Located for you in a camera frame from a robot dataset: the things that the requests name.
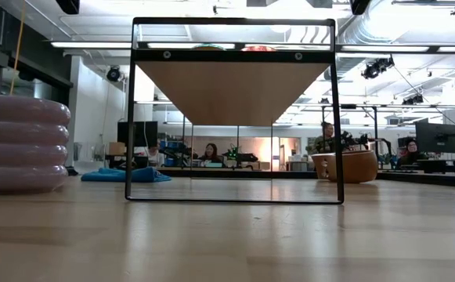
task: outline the person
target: person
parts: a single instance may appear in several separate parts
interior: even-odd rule
[[[223,164],[222,159],[217,155],[217,145],[214,143],[209,143],[206,145],[206,149],[204,150],[204,155],[199,159],[202,161],[210,161],[211,163],[215,164]]]
[[[149,166],[161,167],[164,164],[164,155],[159,153],[159,143],[157,146],[152,146],[148,149],[147,159]]]
[[[403,165],[413,165],[417,160],[427,160],[428,157],[418,151],[418,144],[415,139],[408,139],[406,141],[406,155],[402,156],[398,160],[396,165],[398,169],[401,169]]]
[[[324,121],[321,126],[323,127],[324,130],[324,138],[323,136],[319,136],[316,138],[314,141],[314,154],[319,154],[319,153],[333,153],[335,148],[334,148],[334,126],[329,123]]]
[[[157,145],[156,146],[150,146],[149,148],[137,148],[135,149],[135,156],[144,156],[147,157],[147,161],[149,166],[151,167],[161,167],[164,164],[164,155],[159,153],[159,142],[160,140],[157,140]]]

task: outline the wooden bowl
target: wooden bowl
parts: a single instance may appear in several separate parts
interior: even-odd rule
[[[318,179],[337,181],[335,154],[315,154],[311,156]],[[372,150],[346,151],[342,153],[344,183],[365,183],[377,177],[377,156]]]

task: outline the black metal frame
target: black metal frame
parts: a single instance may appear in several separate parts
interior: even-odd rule
[[[330,50],[329,51],[284,51],[284,52],[241,52],[241,51],[194,51],[194,50],[149,50],[138,49],[136,41],[136,24],[189,24],[189,25],[291,25],[291,26],[326,26],[330,28]],[[340,110],[338,101],[338,79],[337,66],[335,63],[335,20],[253,20],[242,18],[157,18],[143,17],[133,19],[132,24],[132,50],[130,61],[130,76],[128,88],[128,101],[135,98],[135,66],[137,61],[209,61],[209,62],[261,62],[261,63],[328,63],[330,65],[332,107],[334,120],[340,121]],[[133,114],[134,103],[128,103],[128,148],[133,148]],[[334,123],[335,132],[341,131],[340,122]],[[340,135],[335,135],[336,144],[341,144]],[[337,190],[338,199],[336,201],[254,201],[254,200],[202,200],[202,199],[145,199],[134,198],[131,195],[132,188],[132,166],[133,151],[127,150],[126,153],[126,179],[125,179],[125,198],[129,201],[203,201],[203,202],[236,202],[236,203],[262,203],[262,204],[342,204],[344,203],[344,179],[342,167],[341,146],[335,146],[336,165],[337,165]]]

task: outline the black speaker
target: black speaker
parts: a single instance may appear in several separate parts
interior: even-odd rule
[[[81,0],[56,0],[60,8],[67,15],[79,14],[79,2]]]
[[[370,4],[370,0],[349,0],[351,2],[351,11],[353,15],[363,15]]]
[[[118,82],[123,78],[121,72],[119,71],[119,66],[111,66],[110,70],[107,72],[107,79],[112,82]]]

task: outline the desk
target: desk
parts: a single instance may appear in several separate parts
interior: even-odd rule
[[[434,172],[454,172],[455,173],[455,160],[417,160],[417,163],[421,165],[422,170],[425,173]]]

